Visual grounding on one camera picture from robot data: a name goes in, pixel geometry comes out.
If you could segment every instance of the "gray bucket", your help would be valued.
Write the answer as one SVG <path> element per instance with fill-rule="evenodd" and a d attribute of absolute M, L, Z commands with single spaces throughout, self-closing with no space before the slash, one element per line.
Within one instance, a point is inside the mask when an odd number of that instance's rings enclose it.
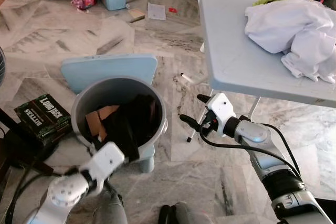
<path fill-rule="evenodd" d="M 71 110 L 71 125 L 77 138 L 85 143 L 91 139 L 86 127 L 85 115 L 99 106 L 122 105 L 132 101 L 138 94 L 152 96 L 159 107 L 160 125 L 156 134 L 145 144 L 139 146 L 140 157 L 167 129 L 166 109 L 163 100 L 149 84 L 131 77 L 113 77 L 98 81 L 86 87 L 76 100 Z"/>

